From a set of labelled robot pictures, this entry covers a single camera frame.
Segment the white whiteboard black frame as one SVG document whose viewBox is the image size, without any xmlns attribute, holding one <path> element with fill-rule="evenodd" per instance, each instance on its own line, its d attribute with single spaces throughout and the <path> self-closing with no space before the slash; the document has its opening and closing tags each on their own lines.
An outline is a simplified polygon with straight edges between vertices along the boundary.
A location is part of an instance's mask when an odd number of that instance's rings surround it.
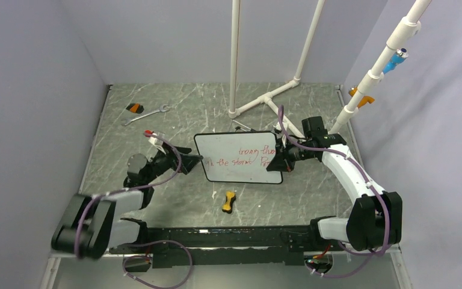
<svg viewBox="0 0 462 289">
<path fill-rule="evenodd" d="M 196 134 L 194 143 L 203 157 L 210 182 L 281 184 L 281 172 L 266 167 L 276 154 L 277 137 L 269 131 Z"/>
</svg>

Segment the yellow black round eraser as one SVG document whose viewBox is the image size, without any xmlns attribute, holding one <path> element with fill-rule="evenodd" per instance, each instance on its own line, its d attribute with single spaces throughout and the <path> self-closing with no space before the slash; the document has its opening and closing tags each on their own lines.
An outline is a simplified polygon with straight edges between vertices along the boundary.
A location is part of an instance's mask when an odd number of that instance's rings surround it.
<svg viewBox="0 0 462 289">
<path fill-rule="evenodd" d="M 234 191 L 227 191 L 225 194 L 225 201 L 221 207 L 222 212 L 231 214 L 233 211 L 233 204 L 236 200 L 236 193 Z"/>
</svg>

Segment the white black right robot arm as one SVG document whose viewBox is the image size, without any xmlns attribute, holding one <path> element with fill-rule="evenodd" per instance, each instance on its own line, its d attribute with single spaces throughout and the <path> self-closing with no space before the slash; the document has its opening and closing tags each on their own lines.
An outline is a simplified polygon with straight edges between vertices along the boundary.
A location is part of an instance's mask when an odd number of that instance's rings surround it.
<svg viewBox="0 0 462 289">
<path fill-rule="evenodd" d="M 387 249 L 402 238 L 402 198 L 386 191 L 369 176 L 353 157 L 340 134 L 330 134 L 321 117 L 302 121 L 303 137 L 286 132 L 278 121 L 274 132 L 276 154 L 266 169 L 269 172 L 292 172 L 298 161 L 318 160 L 337 177 L 353 203 L 347 218 L 317 217 L 310 221 L 307 241 L 321 250 L 335 240 L 348 243 L 356 251 Z"/>
</svg>

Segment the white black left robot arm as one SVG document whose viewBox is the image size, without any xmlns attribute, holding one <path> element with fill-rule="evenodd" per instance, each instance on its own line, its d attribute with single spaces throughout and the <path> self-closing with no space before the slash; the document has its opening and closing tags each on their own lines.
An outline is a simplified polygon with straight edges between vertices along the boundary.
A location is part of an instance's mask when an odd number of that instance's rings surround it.
<svg viewBox="0 0 462 289">
<path fill-rule="evenodd" d="M 119 193 L 75 194 L 51 238 L 52 250 L 91 259 L 121 245 L 135 253 L 144 251 L 149 244 L 147 223 L 124 214 L 146 208 L 155 191 L 151 184 L 168 170 L 189 174 L 203 160 L 191 151 L 163 144 L 152 158 L 134 154 L 127 161 L 127 175 Z"/>
</svg>

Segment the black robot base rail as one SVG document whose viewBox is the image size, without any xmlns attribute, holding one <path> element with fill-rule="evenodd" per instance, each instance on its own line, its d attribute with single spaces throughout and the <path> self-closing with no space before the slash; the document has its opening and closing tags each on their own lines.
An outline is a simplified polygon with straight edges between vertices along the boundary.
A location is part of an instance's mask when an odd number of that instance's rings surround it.
<svg viewBox="0 0 462 289">
<path fill-rule="evenodd" d="M 239 226 L 202 228 L 149 228 L 142 245 L 112 247 L 113 254 L 146 253 L 155 269 L 188 263 L 183 247 L 195 265 L 280 263 L 302 266 L 319 256 L 322 261 L 340 251 L 336 241 L 317 237 L 309 225 Z"/>
</svg>

